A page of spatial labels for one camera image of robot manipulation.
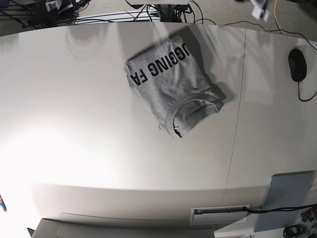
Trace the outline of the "black white device box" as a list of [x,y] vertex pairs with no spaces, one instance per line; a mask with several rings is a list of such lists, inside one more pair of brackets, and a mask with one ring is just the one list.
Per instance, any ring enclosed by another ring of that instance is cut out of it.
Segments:
[[47,0],[45,5],[48,12],[56,10],[58,13],[63,13],[73,8],[72,1],[70,0]]

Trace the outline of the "grey laptop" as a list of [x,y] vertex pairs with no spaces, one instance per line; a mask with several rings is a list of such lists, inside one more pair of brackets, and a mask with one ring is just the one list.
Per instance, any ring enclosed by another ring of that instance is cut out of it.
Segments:
[[[273,175],[270,179],[262,209],[272,210],[282,207],[302,206],[313,178],[314,171]],[[254,232],[264,232],[291,226],[297,215],[298,211],[260,214],[255,223]]]

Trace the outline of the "grey T-shirt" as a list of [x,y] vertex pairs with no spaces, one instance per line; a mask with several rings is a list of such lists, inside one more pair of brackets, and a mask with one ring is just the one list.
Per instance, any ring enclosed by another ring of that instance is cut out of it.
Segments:
[[224,106],[179,36],[129,59],[124,70],[131,90],[173,137],[183,137]]

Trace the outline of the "grey metal stand post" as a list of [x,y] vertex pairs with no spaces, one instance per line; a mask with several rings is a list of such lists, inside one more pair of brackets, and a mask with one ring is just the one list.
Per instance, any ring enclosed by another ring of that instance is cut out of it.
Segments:
[[175,5],[156,4],[155,7],[162,22],[177,22]]

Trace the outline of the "black computer mouse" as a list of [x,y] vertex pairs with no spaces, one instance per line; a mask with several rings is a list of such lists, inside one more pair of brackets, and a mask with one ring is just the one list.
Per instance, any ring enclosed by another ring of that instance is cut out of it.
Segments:
[[294,48],[288,56],[291,78],[295,82],[302,82],[307,76],[307,64],[303,52]]

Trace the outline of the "blue orange object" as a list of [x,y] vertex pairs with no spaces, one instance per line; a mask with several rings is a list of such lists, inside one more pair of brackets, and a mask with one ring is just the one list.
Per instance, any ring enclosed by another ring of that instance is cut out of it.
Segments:
[[1,208],[3,209],[3,211],[6,213],[7,212],[7,208],[6,208],[6,205],[2,199],[2,197],[0,196],[0,206]]

